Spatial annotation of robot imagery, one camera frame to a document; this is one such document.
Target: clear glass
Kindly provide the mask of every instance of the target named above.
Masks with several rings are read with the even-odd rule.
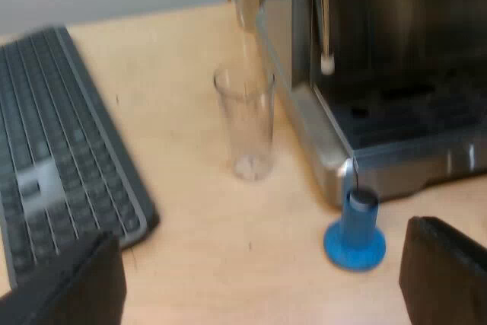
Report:
[[[217,69],[214,83],[230,138],[234,173],[245,180],[260,180],[272,169],[274,75],[235,62]]]

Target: espresso machine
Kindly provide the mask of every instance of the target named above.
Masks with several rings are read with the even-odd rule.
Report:
[[[256,25],[328,202],[487,168],[487,0],[265,0]]]

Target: desk surface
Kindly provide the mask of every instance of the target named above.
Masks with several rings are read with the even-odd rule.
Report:
[[[212,85],[220,62],[252,49],[231,5],[69,31],[162,214],[123,253],[123,325],[408,324],[398,285],[407,220],[436,215],[487,244],[480,177],[382,205],[383,263],[365,274],[334,267],[322,239],[339,212],[279,102],[273,172],[259,183],[234,178]],[[0,294],[8,290],[0,260]]]

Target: blue tamper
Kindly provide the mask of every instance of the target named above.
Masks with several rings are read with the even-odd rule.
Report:
[[[379,198],[370,190],[351,190],[343,203],[342,217],[331,224],[323,244],[337,266],[365,271],[377,266],[386,253],[384,235],[375,223]]]

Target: keyboard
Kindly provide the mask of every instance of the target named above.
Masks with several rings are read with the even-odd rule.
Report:
[[[88,232],[128,247],[158,223],[64,27],[0,47],[0,198],[12,288]]]

